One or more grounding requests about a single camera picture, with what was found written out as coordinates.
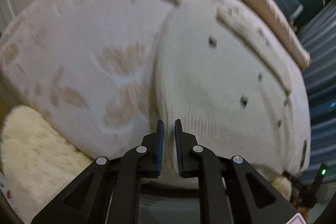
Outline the cream sweater with black hearts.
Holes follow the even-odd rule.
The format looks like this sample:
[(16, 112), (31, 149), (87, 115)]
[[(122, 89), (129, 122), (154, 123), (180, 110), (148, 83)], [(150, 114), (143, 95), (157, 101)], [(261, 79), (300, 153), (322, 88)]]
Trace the cream sweater with black hearts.
[(267, 180), (297, 168), (289, 67), (240, 0), (61, 0), (62, 87), (89, 156), (117, 156), (162, 119), (164, 167), (177, 170), (173, 125), (220, 156), (242, 155)]

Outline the cream fluffy rug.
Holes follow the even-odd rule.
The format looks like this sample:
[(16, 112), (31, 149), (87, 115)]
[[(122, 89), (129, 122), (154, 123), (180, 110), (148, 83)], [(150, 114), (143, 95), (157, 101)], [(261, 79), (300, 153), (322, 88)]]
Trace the cream fluffy rug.
[(34, 109), (18, 106), (6, 116), (1, 165), (15, 212), (24, 223), (30, 223), (92, 161)]

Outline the pink floral bed cover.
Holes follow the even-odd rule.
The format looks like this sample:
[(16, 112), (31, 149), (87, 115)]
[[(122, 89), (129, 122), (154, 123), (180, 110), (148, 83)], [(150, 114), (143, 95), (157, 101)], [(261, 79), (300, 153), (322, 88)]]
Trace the pink floral bed cover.
[(122, 156), (162, 120), (158, 182), (183, 188), (176, 120), (268, 181), (302, 174), (310, 61), (274, 0), (36, 0), (1, 38), (10, 93), (88, 156)]

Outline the teal curtain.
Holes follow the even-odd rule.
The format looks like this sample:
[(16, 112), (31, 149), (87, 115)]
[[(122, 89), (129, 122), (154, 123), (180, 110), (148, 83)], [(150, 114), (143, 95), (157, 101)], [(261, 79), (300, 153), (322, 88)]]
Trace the teal curtain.
[(324, 182), (335, 181), (335, 0), (330, 1), (298, 32), (310, 53), (303, 71), (310, 108), (310, 163), (301, 180), (312, 183), (322, 163), (328, 166)]

